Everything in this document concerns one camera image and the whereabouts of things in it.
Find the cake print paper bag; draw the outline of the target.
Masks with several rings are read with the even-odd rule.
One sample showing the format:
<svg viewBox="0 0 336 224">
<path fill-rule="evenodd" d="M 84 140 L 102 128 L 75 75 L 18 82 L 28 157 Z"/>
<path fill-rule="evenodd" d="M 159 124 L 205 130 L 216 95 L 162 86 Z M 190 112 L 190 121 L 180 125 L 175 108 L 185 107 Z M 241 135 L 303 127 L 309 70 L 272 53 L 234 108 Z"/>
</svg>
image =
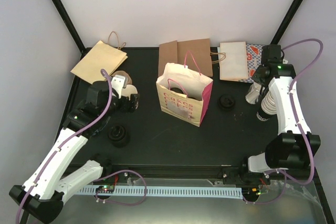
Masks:
<svg viewBox="0 0 336 224">
<path fill-rule="evenodd" d="M 199 127 L 208 110 L 213 79 L 202 73 L 191 50 L 182 64 L 167 62 L 159 66 L 155 84 L 161 110 Z"/>
</svg>

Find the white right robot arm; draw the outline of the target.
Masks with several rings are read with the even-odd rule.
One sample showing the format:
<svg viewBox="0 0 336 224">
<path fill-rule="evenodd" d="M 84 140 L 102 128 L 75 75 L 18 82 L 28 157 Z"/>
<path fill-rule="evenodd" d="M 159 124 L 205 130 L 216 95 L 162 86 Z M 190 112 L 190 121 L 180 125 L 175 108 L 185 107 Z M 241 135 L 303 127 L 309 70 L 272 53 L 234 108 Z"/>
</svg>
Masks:
<svg viewBox="0 0 336 224">
<path fill-rule="evenodd" d="M 289 169 L 310 169 L 305 184 L 314 177 L 314 154 L 320 147 L 318 135 L 311 132 L 306 123 L 297 95 L 297 80 L 292 64 L 284 63 L 280 45 L 263 46 L 261 64 L 252 79 L 254 83 L 268 89 L 262 98 L 257 117 L 261 121 L 268 120 L 272 115 L 278 119 L 278 135 L 267 146 L 263 153 L 250 156 L 247 165 L 238 171 L 239 179 L 252 183 L 258 173 L 269 175 L 272 172 L 287 174 Z"/>
</svg>

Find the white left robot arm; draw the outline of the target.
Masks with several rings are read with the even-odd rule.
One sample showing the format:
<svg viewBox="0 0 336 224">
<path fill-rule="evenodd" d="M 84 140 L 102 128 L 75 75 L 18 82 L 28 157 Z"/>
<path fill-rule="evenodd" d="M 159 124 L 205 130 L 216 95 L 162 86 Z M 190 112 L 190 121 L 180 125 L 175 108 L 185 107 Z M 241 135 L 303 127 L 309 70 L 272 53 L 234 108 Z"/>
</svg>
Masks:
<svg viewBox="0 0 336 224">
<path fill-rule="evenodd" d="M 53 222 L 77 191 L 95 181 L 108 181 L 113 174 L 109 158 L 94 154 L 80 168 L 64 177 L 75 155 L 108 124 L 115 111 L 134 112 L 140 95 L 135 86 L 118 78 L 96 81 L 67 115 L 59 136 L 43 162 L 23 185 L 14 185 L 9 195 L 42 223 Z"/>
</svg>

